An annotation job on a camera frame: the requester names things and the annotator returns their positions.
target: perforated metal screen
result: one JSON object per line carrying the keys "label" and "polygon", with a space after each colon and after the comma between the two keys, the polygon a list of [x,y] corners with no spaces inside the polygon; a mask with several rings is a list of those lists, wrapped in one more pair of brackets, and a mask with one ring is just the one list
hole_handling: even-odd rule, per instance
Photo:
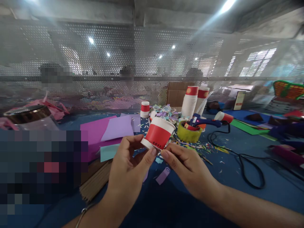
{"label": "perforated metal screen", "polygon": [[186,29],[40,21],[0,22],[0,108],[41,99],[74,110],[165,104],[170,81],[214,91],[210,100],[266,105],[278,79],[304,82],[304,43]]}

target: wrist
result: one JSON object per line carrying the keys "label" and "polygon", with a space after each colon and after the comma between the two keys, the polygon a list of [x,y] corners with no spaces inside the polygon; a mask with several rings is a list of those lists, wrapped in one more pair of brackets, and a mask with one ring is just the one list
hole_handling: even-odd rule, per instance
{"label": "wrist", "polygon": [[119,199],[114,195],[105,193],[102,200],[98,203],[100,216],[104,221],[104,227],[119,227],[128,211],[122,207]]}

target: jar lid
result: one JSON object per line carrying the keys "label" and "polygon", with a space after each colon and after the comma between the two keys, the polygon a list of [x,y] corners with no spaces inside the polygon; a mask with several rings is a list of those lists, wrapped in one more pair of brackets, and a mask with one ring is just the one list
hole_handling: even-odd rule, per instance
{"label": "jar lid", "polygon": [[29,107],[22,107],[14,110],[10,110],[4,113],[14,124],[25,124],[34,122],[51,115],[50,110],[45,105],[33,105]]}

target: yellow tape roll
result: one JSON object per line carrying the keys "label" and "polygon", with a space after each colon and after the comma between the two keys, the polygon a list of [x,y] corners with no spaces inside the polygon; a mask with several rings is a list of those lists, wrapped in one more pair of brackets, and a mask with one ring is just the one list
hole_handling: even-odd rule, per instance
{"label": "yellow tape roll", "polygon": [[200,135],[203,131],[203,129],[199,128],[198,131],[191,131],[183,127],[182,123],[186,121],[180,121],[177,127],[177,136],[180,138],[180,140],[183,140],[187,143],[196,143]]}

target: finger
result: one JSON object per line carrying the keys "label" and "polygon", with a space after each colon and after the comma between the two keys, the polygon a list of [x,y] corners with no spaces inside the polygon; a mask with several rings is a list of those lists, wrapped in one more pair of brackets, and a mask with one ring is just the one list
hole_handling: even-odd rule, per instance
{"label": "finger", "polygon": [[148,150],[148,152],[143,156],[140,163],[132,170],[132,172],[134,172],[135,175],[140,176],[140,180],[143,181],[150,166],[154,162],[156,155],[157,155],[157,151],[155,148]]}
{"label": "finger", "polygon": [[134,157],[134,161],[135,161],[136,165],[138,165],[141,162],[141,160],[143,159],[143,157],[145,156],[145,154],[147,152],[148,152],[148,150],[145,150],[144,152],[141,152]]}
{"label": "finger", "polygon": [[191,157],[192,151],[179,146],[175,143],[169,143],[169,145],[166,147],[166,150],[172,152],[173,154],[177,155],[183,162],[188,160]]}
{"label": "finger", "polygon": [[119,145],[119,148],[117,150],[118,153],[125,153],[124,155],[126,157],[129,157],[129,149],[131,149],[131,156],[133,156],[133,152],[136,149],[141,149],[144,146],[140,143],[140,141],[143,139],[143,135],[135,135],[135,136],[125,136],[121,140],[121,143]]}
{"label": "finger", "polygon": [[186,180],[187,176],[190,174],[190,171],[170,151],[164,149],[161,151],[161,155],[184,182],[184,180]]}

